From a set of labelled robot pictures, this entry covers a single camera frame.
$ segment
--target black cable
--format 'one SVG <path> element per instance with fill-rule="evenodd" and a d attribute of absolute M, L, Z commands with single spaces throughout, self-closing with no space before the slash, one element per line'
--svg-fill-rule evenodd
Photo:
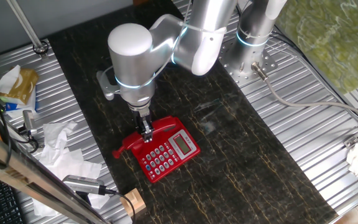
<path fill-rule="evenodd" d="M 118 192 L 116 192 L 115 190 L 111 190 L 111 189 L 105 189 L 104 192 L 106 194 L 112 194 L 112 195 L 118 195 L 121 196 L 122 198 L 124 198 L 125 200 L 127 200 L 129 202 L 129 205 L 132 207 L 132 211 L 134 212 L 134 220 L 132 221 L 133 224 L 136 224 L 136 216 L 135 216 L 135 207 L 132 204 L 131 200 L 129 200 L 127 197 L 125 197 L 125 195 L 122 195 Z"/>
<path fill-rule="evenodd" d="M 29 140 L 27 140 L 27 141 L 20 141 L 20 140 L 17 140 L 17 139 L 15 139 L 15 141 L 18 142 L 18 143 L 22 143 L 22 144 L 28 144 L 28 143 L 31 144 L 31 143 L 33 143 L 34 144 L 33 145 L 34 149 L 29 152 L 31 154 L 35 153 L 38 150 L 38 147 L 39 147 L 38 141 L 35 140 L 35 138 L 33 136 L 31 136 L 31 138 L 29 137 Z"/>
<path fill-rule="evenodd" d="M 279 32 L 274 32 L 274 31 L 273 31 L 272 33 L 273 33 L 273 34 L 276 34 L 276 35 L 279 35 L 280 37 L 284 37 L 285 40 L 282 39 L 282 38 L 279 38 L 279 37 L 277 37 L 277 36 L 274 36 L 274 35 L 270 35 L 271 37 L 276 38 L 277 40 L 281 40 L 282 42 L 288 44 L 289 46 L 291 46 L 292 48 L 294 48 L 297 52 L 299 52 L 300 54 L 303 55 L 303 52 L 301 51 L 301 49 L 299 49 L 299 47 L 296 46 L 296 44 L 295 44 L 291 39 L 289 39 L 288 37 L 286 37 L 285 35 L 283 35 L 283 34 L 281 34 L 281 33 L 279 33 Z"/>
<path fill-rule="evenodd" d="M 7 157 L 5 164 L 0 163 L 0 169 L 6 169 L 9 166 L 9 161 L 11 160 L 12 156 L 12 144 L 11 144 L 11 137 L 9 135 L 9 130 L 7 128 L 6 120 L 4 117 L 4 108 L 0 105 L 0 117 L 2 120 L 2 124 L 4 126 L 4 133 L 0 133 L 2 136 L 4 136 L 4 143 L 7 144 L 8 150 L 7 150 Z"/>

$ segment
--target metal pole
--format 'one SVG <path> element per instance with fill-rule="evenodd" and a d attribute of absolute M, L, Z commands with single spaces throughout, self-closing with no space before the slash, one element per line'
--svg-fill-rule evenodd
<path fill-rule="evenodd" d="M 6 161 L 7 145 L 0 141 L 0 161 Z M 107 224 L 89 204 L 25 151 L 12 150 L 0 180 L 20 190 L 78 223 Z"/>
<path fill-rule="evenodd" d="M 37 34 L 34 32 L 33 28 L 31 27 L 30 22 L 27 20 L 26 16 L 23 13 L 23 10 L 20 8 L 19 4 L 16 0 L 6 0 L 9 6 L 11 7 L 12 11 L 15 13 L 17 19 L 22 24 L 27 35 L 30 37 L 31 42 L 34 44 L 35 48 L 38 52 L 44 52 L 45 49 L 37 37 Z"/>

